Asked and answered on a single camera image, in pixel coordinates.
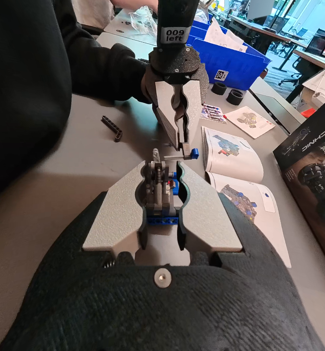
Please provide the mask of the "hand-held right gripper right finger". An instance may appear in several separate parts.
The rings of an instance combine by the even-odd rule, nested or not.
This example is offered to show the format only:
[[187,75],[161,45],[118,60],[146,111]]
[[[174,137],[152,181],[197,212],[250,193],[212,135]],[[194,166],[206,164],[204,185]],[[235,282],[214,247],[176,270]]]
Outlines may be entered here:
[[177,240],[190,253],[241,252],[243,246],[215,188],[184,162],[177,162]]

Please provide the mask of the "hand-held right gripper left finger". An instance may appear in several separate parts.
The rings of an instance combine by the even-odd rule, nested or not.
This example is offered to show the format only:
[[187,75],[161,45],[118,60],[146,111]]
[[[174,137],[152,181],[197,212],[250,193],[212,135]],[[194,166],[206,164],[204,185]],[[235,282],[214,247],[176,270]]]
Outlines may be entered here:
[[83,243],[84,251],[137,252],[146,248],[146,209],[138,197],[145,166],[142,161],[108,189]]

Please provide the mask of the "lego chassis assembly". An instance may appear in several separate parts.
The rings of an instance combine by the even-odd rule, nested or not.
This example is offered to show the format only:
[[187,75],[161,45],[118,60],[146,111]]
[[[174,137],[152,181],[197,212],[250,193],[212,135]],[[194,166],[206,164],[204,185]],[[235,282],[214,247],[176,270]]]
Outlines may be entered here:
[[144,170],[145,208],[149,225],[178,225],[179,208],[174,206],[174,196],[178,195],[177,173],[170,172],[164,161],[160,164],[149,162]]

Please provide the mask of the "person's left forearm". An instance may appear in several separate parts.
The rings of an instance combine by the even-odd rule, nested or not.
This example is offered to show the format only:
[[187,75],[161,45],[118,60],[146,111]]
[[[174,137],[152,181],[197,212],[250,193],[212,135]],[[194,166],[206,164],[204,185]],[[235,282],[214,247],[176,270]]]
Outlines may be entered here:
[[71,1],[53,1],[70,65],[74,93],[125,101],[131,97],[152,103],[145,86],[147,64],[126,46],[100,44],[77,22]]

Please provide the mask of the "black lego tire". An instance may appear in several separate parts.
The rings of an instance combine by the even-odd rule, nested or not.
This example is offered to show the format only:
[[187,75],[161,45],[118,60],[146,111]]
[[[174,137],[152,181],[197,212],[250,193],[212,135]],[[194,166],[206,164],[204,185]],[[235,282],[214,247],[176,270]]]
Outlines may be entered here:
[[226,97],[226,102],[233,106],[239,106],[242,103],[247,92],[248,90],[231,88],[229,94]]
[[225,84],[223,84],[222,82],[220,81],[216,81],[214,82],[212,88],[211,88],[211,91],[214,93],[214,94],[217,94],[217,95],[224,95],[226,90],[227,90],[227,86]]

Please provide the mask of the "dark grey angled lego beam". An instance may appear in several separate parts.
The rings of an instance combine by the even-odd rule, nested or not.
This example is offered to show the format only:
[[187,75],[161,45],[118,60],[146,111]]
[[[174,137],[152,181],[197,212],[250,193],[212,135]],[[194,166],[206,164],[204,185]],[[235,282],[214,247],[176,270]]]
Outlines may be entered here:
[[114,122],[112,122],[107,116],[102,116],[101,121],[115,134],[114,142],[116,143],[120,142],[123,135],[123,131]]

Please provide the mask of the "lego set box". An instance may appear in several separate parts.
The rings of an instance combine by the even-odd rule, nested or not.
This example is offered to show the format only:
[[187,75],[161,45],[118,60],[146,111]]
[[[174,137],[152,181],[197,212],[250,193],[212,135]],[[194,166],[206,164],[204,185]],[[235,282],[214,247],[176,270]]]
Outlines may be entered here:
[[273,154],[283,180],[325,253],[325,103]]

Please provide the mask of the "person's left hand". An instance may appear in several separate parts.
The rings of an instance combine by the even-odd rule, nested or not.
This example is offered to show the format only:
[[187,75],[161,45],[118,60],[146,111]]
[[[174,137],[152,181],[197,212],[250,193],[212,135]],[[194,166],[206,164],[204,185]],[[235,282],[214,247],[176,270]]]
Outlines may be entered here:
[[157,81],[160,81],[160,77],[153,72],[150,65],[146,66],[146,70],[141,81],[141,89],[144,96],[149,99],[155,107],[158,106],[156,94]]

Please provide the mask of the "sticker sheet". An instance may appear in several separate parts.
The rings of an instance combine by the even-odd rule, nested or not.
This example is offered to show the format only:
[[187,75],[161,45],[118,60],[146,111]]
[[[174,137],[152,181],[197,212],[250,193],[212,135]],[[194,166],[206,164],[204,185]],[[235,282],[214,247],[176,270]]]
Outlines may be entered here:
[[227,119],[224,117],[222,110],[219,107],[208,104],[203,104],[200,118],[220,122],[223,124],[227,123]]

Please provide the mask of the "white paper sheets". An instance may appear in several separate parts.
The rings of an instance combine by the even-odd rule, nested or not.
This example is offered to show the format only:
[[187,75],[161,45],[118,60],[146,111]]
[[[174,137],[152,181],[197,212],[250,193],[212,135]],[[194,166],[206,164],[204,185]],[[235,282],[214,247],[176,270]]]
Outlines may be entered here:
[[223,33],[222,28],[214,18],[206,32],[204,41],[240,52],[246,52],[248,48],[244,45],[244,41],[231,31],[227,30],[226,33]]

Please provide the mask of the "blue storage bin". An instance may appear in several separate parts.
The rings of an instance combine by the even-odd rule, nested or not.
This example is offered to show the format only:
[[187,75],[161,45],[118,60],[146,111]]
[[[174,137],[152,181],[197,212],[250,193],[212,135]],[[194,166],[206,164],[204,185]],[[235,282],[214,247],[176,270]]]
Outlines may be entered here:
[[199,52],[209,83],[220,81],[229,88],[248,90],[271,60],[248,44],[239,52],[204,41],[210,24],[193,21],[187,45]]

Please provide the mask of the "small closed instruction booklet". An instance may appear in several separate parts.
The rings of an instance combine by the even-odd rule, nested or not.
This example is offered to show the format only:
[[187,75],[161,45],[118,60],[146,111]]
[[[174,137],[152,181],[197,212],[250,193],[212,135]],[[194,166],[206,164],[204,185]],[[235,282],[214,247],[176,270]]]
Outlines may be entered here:
[[257,139],[275,127],[275,124],[265,119],[249,107],[241,107],[225,114],[227,121],[234,124],[253,139]]

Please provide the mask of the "white cardboard box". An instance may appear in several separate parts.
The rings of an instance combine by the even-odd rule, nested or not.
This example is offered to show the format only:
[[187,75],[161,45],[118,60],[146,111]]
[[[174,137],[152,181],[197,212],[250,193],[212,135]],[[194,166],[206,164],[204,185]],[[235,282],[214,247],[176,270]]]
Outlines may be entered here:
[[315,111],[325,103],[325,69],[303,83],[297,110],[301,113],[312,108]]

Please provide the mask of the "black office chair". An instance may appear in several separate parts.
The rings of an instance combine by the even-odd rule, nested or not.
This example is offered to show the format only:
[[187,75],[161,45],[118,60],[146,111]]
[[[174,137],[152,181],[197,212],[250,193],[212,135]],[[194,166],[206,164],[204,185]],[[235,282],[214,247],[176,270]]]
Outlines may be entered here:
[[325,50],[325,30],[319,28],[309,42],[304,52],[322,56]]

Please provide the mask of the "person's black top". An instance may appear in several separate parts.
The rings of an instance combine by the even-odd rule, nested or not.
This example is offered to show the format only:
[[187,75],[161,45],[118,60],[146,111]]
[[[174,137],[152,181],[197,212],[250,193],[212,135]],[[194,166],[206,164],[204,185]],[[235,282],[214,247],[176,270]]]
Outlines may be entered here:
[[57,143],[70,65],[52,1],[0,1],[0,193]]

